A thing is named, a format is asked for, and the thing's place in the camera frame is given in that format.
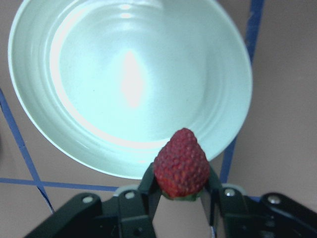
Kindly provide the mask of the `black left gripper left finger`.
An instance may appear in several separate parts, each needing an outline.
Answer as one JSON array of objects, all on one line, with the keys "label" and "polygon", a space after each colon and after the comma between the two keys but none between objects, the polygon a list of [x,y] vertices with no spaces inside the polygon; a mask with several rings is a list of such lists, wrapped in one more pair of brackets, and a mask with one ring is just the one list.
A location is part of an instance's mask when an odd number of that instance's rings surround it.
[{"label": "black left gripper left finger", "polygon": [[142,201],[146,213],[149,215],[151,220],[153,220],[161,197],[161,189],[155,177],[153,163],[150,163],[146,169],[138,186],[138,191],[142,195]]}]

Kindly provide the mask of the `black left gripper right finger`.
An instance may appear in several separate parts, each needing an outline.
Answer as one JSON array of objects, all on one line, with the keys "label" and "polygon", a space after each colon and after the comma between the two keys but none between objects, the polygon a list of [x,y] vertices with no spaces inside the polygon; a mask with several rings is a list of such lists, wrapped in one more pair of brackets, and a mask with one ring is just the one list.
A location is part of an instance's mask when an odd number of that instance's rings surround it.
[{"label": "black left gripper right finger", "polygon": [[219,201],[222,185],[211,165],[209,165],[209,169],[209,178],[203,187],[200,198],[208,224],[211,227],[217,227],[220,217]]}]

